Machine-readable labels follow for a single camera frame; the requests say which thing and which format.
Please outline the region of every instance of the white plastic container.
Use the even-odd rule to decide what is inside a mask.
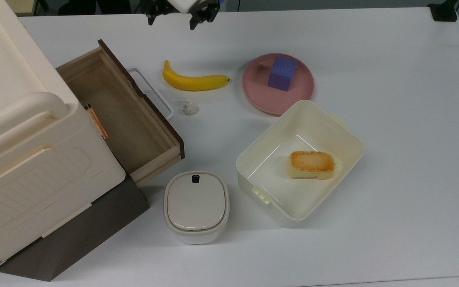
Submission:
[[[0,0],[0,261],[124,178],[82,105]]]
[[[230,214],[228,188],[207,171],[175,176],[164,193],[164,219],[178,238],[188,244],[209,243],[224,229]]]
[[[287,161],[294,151],[328,152],[335,169],[329,179],[292,179]],[[308,217],[364,154],[364,145],[313,102],[300,100],[237,158],[238,183],[279,225]]]

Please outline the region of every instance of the container lid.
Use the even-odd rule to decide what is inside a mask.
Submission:
[[[226,211],[226,190],[221,180],[204,171],[173,178],[166,190],[166,216],[181,230],[201,231],[215,227]]]

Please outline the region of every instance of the small white container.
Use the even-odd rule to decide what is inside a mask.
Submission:
[[[286,163],[294,151],[330,153],[333,176],[290,178]],[[292,227],[313,212],[363,154],[363,143],[344,122],[300,100],[237,158],[238,183],[279,225]]]
[[[208,171],[175,176],[164,193],[166,225],[182,242],[209,243],[222,232],[230,214],[228,188]]]

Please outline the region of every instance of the container handle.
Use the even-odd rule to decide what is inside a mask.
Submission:
[[[253,193],[259,197],[263,202],[265,202],[266,205],[269,205],[271,200],[270,198],[268,198],[268,196],[266,196],[263,191],[261,191],[259,188],[257,187],[254,187],[253,188]]]
[[[69,114],[69,109],[53,93],[40,91],[27,94],[0,109],[0,136],[43,112],[49,112],[59,120]]]
[[[166,118],[166,120],[169,120],[170,118],[173,117],[173,115],[175,114],[175,112],[173,111],[173,107],[171,107],[171,105],[168,103],[168,101],[164,98],[164,96],[162,96],[162,94],[160,93],[160,91],[158,89],[155,89],[155,87],[153,87],[153,85],[151,85],[150,82],[148,82],[148,80],[146,80],[146,77],[144,76],[143,72],[141,71],[141,69],[139,69],[139,67],[137,66],[130,66],[127,68],[127,71],[129,73],[131,72],[136,72],[138,73],[138,75],[146,82],[146,84],[150,87],[150,89],[157,95],[157,97],[159,98],[159,100],[161,100],[162,104],[166,107],[166,109],[169,111],[169,114],[166,116],[164,115],[164,117]]]

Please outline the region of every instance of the open storage box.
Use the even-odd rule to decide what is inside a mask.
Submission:
[[[292,179],[288,157],[294,151],[330,153],[335,162],[329,179]],[[330,194],[364,154],[363,143],[309,100],[300,100],[238,158],[240,188],[279,225],[292,227]]]
[[[57,71],[80,103],[91,107],[107,145],[142,186],[184,158],[184,144],[104,42],[98,44]]]

